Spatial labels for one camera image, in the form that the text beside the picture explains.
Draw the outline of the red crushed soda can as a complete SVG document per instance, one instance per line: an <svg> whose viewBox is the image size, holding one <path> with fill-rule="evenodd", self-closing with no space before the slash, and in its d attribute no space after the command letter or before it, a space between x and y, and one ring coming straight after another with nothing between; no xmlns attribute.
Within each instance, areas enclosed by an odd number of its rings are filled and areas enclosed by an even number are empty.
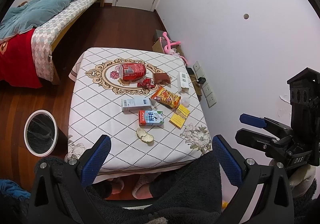
<svg viewBox="0 0 320 224"><path fill-rule="evenodd" d="M120 79L124 81L139 80L146 75L146 67L142 63L124 63L116 67Z"/></svg>

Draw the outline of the white medicine box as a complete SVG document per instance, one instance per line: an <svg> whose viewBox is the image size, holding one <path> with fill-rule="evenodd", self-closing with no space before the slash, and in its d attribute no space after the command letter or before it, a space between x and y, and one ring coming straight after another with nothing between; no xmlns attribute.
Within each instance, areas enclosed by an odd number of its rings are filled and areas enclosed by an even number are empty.
<svg viewBox="0 0 320 224"><path fill-rule="evenodd" d="M178 84L178 90L181 92L188 92L189 91L189 82L188 77L186 73L179 72L177 75L177 84Z"/></svg>

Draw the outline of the pink plastic hangers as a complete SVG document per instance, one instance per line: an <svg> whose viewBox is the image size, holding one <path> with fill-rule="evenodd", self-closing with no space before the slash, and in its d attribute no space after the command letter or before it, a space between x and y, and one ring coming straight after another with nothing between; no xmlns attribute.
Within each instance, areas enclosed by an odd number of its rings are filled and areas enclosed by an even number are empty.
<svg viewBox="0 0 320 224"><path fill-rule="evenodd" d="M185 57L173 49L174 46L180 45L181 42L180 41L177 41L177 42L171 41L168 37L167 32L163 32L162 37L160 37L159 40L162 41L162 39L165 39L165 41L167 42L167 44L163 47L164 53L172 55L172 56L180 57L184 61L185 65L188 65L188 62L185 59Z"/></svg>

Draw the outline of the red snack wrapper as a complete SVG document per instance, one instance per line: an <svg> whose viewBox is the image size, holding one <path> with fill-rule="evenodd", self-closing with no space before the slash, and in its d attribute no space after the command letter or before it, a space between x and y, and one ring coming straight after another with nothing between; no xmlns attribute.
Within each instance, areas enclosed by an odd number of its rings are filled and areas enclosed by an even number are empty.
<svg viewBox="0 0 320 224"><path fill-rule="evenodd" d="M153 78L143 77L138 80L137 87L142 89L153 89L156 86Z"/></svg>

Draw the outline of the cardboard box on floor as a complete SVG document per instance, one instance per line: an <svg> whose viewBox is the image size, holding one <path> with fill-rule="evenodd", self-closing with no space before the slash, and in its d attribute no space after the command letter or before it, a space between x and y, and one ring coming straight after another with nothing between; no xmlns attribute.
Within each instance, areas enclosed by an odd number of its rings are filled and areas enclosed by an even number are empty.
<svg viewBox="0 0 320 224"><path fill-rule="evenodd" d="M152 46L152 51L153 52L158 52L158 53L164 53L163 47L167 44L165 39L162 39L162 41L159 40L160 37L162 37L164 31L156 30L155 35L154 35L154 44ZM179 52L181 55L184 55L181 49L181 45L174 46L173 49L177 52Z"/></svg>

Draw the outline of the fruit peel pieces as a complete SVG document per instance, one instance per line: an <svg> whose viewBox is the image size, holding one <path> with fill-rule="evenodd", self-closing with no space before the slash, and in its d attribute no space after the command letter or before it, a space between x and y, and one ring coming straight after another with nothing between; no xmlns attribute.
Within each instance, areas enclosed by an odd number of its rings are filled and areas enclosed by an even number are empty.
<svg viewBox="0 0 320 224"><path fill-rule="evenodd" d="M144 129L138 128L136 130L137 137L144 143L152 143L154 137L151 134L148 134Z"/></svg>

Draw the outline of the brown foil wrapper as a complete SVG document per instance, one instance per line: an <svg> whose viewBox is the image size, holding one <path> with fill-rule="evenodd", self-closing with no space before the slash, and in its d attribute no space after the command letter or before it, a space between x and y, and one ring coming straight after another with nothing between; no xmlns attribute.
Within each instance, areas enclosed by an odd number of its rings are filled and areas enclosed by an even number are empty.
<svg viewBox="0 0 320 224"><path fill-rule="evenodd" d="M167 73L154 73L153 81L155 84L170 84L171 79Z"/></svg>

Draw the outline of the black power adapter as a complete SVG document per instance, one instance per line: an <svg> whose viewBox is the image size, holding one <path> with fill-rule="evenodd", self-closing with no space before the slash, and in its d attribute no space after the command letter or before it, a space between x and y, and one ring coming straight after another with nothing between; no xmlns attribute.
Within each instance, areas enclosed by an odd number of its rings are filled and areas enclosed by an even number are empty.
<svg viewBox="0 0 320 224"><path fill-rule="evenodd" d="M186 69L187 69L187 72L188 72L189 76L196 76L192 68L186 67ZM199 77L199 78L197 78L195 80L192 80L191 82L192 83L197 83L199 85L203 85L206 82L206 78L205 77Z"/></svg>

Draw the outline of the orange snack bag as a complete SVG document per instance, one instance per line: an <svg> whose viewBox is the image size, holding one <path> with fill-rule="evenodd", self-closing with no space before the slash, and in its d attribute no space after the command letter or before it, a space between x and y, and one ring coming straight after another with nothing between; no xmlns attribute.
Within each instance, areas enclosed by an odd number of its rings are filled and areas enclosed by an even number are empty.
<svg viewBox="0 0 320 224"><path fill-rule="evenodd" d="M180 104L181 97L170 92L164 87L159 87L157 91L151 96L151 99L172 109L176 109Z"/></svg>

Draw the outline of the yellow cigarette box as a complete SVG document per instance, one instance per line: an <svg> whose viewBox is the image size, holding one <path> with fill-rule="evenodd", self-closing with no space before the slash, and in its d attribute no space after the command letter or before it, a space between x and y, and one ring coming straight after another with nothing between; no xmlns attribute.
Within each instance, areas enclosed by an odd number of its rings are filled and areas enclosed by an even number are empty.
<svg viewBox="0 0 320 224"><path fill-rule="evenodd" d="M190 111L185 106L180 104L175 110L172 117L170 118L169 122L177 128L181 129L185 121L187 120L189 114Z"/></svg>

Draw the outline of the red blue milk carton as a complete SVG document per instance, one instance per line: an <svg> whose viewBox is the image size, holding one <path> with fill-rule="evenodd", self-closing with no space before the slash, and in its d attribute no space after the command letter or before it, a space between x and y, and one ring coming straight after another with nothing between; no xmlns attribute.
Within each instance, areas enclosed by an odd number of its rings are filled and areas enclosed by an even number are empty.
<svg viewBox="0 0 320 224"><path fill-rule="evenodd" d="M140 110L138 117L138 123L140 126L160 126L164 124L164 116L162 111Z"/></svg>

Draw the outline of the wooden bed with mattress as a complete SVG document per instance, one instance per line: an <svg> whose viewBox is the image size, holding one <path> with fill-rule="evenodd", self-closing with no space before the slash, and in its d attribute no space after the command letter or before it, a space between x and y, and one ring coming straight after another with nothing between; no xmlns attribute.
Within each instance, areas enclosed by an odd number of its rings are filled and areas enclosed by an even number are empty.
<svg viewBox="0 0 320 224"><path fill-rule="evenodd" d="M98 0L74 0L59 14L39 27L34 27L31 51L39 80L58 80L52 54L61 38L74 22Z"/></svg>

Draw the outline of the red blanket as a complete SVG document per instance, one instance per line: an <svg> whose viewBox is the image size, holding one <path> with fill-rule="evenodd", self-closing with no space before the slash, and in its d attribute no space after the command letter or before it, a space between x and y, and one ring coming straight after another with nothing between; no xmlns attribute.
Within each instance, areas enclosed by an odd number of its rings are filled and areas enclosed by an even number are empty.
<svg viewBox="0 0 320 224"><path fill-rule="evenodd" d="M42 84L37 76L31 51L31 38L35 30L17 34L1 43L1 80L13 87L39 89Z"/></svg>

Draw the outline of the small clear plastic cup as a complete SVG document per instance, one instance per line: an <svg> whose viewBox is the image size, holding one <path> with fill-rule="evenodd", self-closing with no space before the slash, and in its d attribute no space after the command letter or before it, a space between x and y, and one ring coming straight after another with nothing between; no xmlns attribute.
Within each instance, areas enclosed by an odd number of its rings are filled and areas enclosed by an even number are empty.
<svg viewBox="0 0 320 224"><path fill-rule="evenodd" d="M190 105L190 99L188 97L183 97L180 100L180 104L187 108Z"/></svg>

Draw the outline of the white blue carton box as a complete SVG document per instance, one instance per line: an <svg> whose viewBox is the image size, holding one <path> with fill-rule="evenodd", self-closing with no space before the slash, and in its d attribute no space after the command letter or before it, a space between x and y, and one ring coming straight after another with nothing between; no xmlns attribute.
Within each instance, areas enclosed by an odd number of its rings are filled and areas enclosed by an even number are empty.
<svg viewBox="0 0 320 224"><path fill-rule="evenodd" d="M126 98L121 100L121 109L124 111L138 111L148 110L151 108L151 101L149 98Z"/></svg>

